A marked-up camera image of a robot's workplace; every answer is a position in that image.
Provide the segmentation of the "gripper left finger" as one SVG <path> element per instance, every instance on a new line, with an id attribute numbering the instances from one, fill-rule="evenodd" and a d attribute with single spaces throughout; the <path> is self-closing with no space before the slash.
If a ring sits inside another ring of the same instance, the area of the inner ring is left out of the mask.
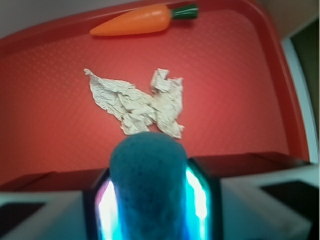
<path id="1" fill-rule="evenodd" d="M 89 170 L 82 196 L 87 239 L 121 240 L 121 223 L 110 170 Z"/>

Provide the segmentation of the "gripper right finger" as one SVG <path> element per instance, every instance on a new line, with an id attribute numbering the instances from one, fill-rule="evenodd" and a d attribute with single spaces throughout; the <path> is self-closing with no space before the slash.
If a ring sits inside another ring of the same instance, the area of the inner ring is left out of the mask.
<path id="1" fill-rule="evenodd" d="M 221 188 L 196 158 L 186 168 L 185 229 L 188 240 L 222 238 Z"/>

